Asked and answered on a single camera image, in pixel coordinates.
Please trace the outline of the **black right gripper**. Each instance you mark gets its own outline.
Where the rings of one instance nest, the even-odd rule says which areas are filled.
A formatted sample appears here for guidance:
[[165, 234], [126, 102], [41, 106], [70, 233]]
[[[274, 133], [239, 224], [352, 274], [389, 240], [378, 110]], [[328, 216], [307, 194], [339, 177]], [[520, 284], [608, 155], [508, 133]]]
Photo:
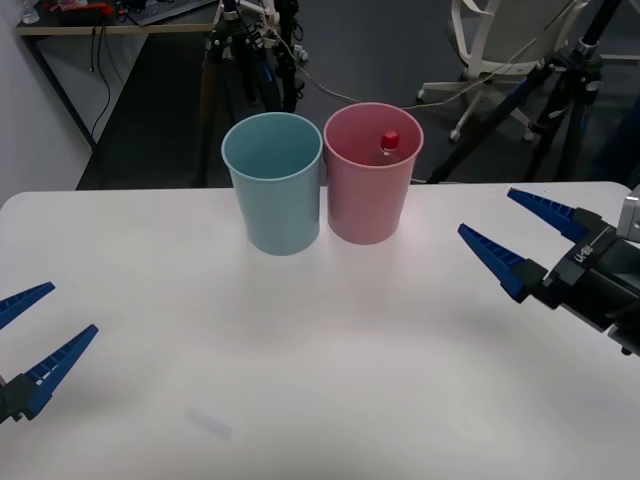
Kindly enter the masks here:
[[522, 303], [545, 278], [546, 305], [560, 306], [607, 334], [624, 355], [638, 355], [639, 249], [589, 210], [517, 189], [510, 189], [507, 197], [577, 243], [545, 278], [547, 270], [541, 265], [461, 224], [459, 236], [503, 290]]

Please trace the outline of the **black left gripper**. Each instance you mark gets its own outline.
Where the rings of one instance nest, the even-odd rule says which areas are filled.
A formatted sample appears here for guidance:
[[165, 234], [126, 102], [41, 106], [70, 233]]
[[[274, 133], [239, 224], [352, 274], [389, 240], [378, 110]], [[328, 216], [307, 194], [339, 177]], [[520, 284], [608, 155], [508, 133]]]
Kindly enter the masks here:
[[[51, 293], [55, 286], [46, 282], [0, 301], [0, 329]], [[53, 392], [92, 342], [99, 329], [89, 325], [54, 353], [9, 382], [1, 381], [0, 422], [21, 418], [33, 420], [52, 398]]]

